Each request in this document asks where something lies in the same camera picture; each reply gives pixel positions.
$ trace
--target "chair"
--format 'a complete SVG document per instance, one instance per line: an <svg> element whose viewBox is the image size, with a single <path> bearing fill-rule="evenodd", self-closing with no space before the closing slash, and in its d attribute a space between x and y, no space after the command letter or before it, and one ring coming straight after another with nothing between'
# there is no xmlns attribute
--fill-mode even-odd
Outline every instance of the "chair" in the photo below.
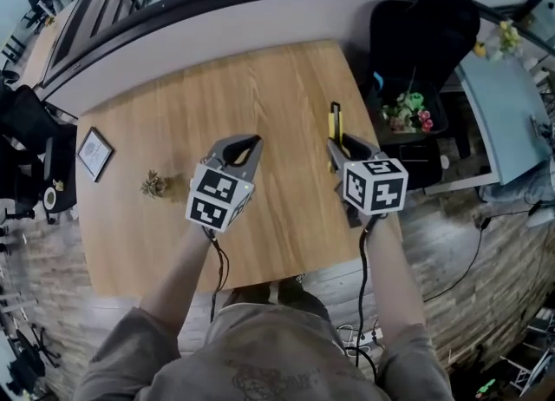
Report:
<svg viewBox="0 0 555 401"><path fill-rule="evenodd" d="M15 393L19 394L24 390L28 393L35 391L36 381L46 374L45 365L41 359L40 352L46 356L49 362L54 367L59 367L54 363L52 358L59 359L59 353L53 353L47 349L44 344L44 328L41 329L39 335L36 335L36 326L31 326L33 336L35 336L35 344L31 344L27 337L23 335L20 330L16 331L16 339L13 339L14 345L19 345L19 352L16 360L10 363L10 375L13 382L9 388Z"/></svg>
<svg viewBox="0 0 555 401"><path fill-rule="evenodd" d="M23 173L24 166L30 167L30 175ZM16 214L6 213L6 219L32 218L32 208L44 188L41 161L28 151L13 148L0 135L0 170L0 199L16 202Z"/></svg>
<svg viewBox="0 0 555 401"><path fill-rule="evenodd" d="M48 17L49 15L41 7L38 6L38 3L36 3L35 6L31 6L30 11L23 16L21 21L27 20L27 24L25 25L26 29L36 26L34 34L37 35L41 32L41 29L46 23Z"/></svg>
<svg viewBox="0 0 555 401"><path fill-rule="evenodd" d="M55 207L47 213L70 209L77 202L75 191L75 144L77 127L55 121L35 91L20 86L6 101L0 102L0 132L22 143L29 153L45 154L41 197L53 181L61 181Z"/></svg>
<svg viewBox="0 0 555 401"><path fill-rule="evenodd" d="M16 71L10 69L3 69L0 71L0 82L7 85L19 82L20 75Z"/></svg>
<svg viewBox="0 0 555 401"><path fill-rule="evenodd" d="M0 114L2 114L3 106L9 106L14 94L13 89L8 86L7 82L0 82Z"/></svg>
<svg viewBox="0 0 555 401"><path fill-rule="evenodd" d="M409 83L414 77L440 91L475 45L479 29L480 15L472 0L416 0L414 3L386 0L379 3L370 22L369 80L361 86L362 95L369 96L375 72L385 82L406 79ZM452 120L449 120L445 135L455 135L461 157L468 156L467 131L461 126L460 113L448 109L446 114ZM426 148L421 150L433 157L409 165L413 170L409 188L416 188L416 184L426 187L441 179L439 149L434 144L437 144L434 139L426 140ZM422 142L393 144L382 149L398 153L401 146L413 145L421 146Z"/></svg>

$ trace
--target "wooden floor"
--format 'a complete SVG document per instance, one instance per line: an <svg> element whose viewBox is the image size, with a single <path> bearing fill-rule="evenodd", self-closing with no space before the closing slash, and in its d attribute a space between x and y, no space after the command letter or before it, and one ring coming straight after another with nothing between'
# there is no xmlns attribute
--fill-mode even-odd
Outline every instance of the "wooden floor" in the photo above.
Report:
<svg viewBox="0 0 555 401"><path fill-rule="evenodd" d="M473 190L433 198L412 193L401 213L402 231L405 251L424 298L450 287L465 272L478 245L476 220L524 208L527 205L479 203ZM428 326L446 368L472 355L478 344L486 346L489 362L506 352L550 288L555 270L555 229L528 229L525 222L526 214L493 219L466 278L454 290L426 304ZM49 368L47 380L60 399L71 399L88 360L137 301L95 297L78 220L63 214L57 225L49 226L39 214L37 220L10 223L10 229L7 242L12 255L0 258L3 285L8 291L14 288L38 299L38 306L26 312L31 321L47 328L52 348L62 354L61 368ZM361 277L360 261L354 260L310 273L304 286L329 308L335 326L356 326ZM219 303L225 296L219 297ZM195 297L180 334L183 352L201 347L209 325L209 304L209 294ZM364 313L366 325L372 325L375 301L371 282Z"/></svg>

